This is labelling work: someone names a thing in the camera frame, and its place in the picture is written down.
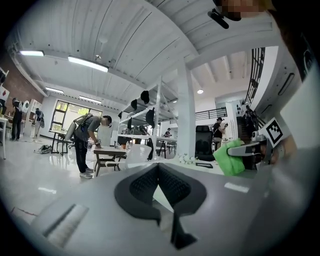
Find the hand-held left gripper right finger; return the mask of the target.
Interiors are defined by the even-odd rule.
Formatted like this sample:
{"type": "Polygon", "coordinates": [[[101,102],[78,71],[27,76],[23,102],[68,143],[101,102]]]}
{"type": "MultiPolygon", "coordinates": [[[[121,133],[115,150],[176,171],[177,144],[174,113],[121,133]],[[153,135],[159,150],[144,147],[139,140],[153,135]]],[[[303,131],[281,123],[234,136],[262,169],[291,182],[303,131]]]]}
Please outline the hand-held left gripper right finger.
{"type": "Polygon", "coordinates": [[[185,232],[180,218],[195,214],[207,197],[205,186],[198,180],[164,164],[158,164],[158,185],[173,209],[171,244],[181,250],[197,241],[185,232]]]}

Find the person's right hand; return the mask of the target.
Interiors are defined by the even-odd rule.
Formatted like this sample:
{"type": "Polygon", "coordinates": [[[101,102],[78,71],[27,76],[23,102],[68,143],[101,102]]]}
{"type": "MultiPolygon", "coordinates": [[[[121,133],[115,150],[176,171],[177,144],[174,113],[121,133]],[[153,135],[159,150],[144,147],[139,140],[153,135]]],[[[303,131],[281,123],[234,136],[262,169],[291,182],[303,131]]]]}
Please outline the person's right hand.
{"type": "Polygon", "coordinates": [[[292,135],[282,139],[273,149],[270,163],[273,165],[283,158],[287,158],[297,151],[297,145],[292,135]]]}

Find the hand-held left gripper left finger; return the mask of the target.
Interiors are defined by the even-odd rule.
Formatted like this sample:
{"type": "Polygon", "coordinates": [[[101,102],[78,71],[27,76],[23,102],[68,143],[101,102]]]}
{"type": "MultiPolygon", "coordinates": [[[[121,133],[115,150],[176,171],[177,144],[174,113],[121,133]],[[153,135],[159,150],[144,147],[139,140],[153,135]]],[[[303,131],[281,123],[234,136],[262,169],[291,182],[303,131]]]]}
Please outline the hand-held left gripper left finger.
{"type": "Polygon", "coordinates": [[[129,215],[141,220],[153,220],[159,225],[160,211],[153,207],[158,187],[158,165],[152,164],[122,179],[114,189],[117,204],[129,215]]]}

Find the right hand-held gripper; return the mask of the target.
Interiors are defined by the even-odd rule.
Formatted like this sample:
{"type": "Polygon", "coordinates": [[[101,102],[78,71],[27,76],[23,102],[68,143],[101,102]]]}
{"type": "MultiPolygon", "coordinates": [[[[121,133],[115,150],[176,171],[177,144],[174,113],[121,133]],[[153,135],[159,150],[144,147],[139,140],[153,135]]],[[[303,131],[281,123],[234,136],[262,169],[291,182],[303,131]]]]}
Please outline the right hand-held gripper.
{"type": "Polygon", "coordinates": [[[281,126],[275,118],[272,118],[261,129],[252,133],[252,143],[227,149],[231,157],[255,157],[255,166],[259,170],[263,166],[272,165],[271,157],[274,148],[284,138],[291,134],[282,131],[281,126]]]}

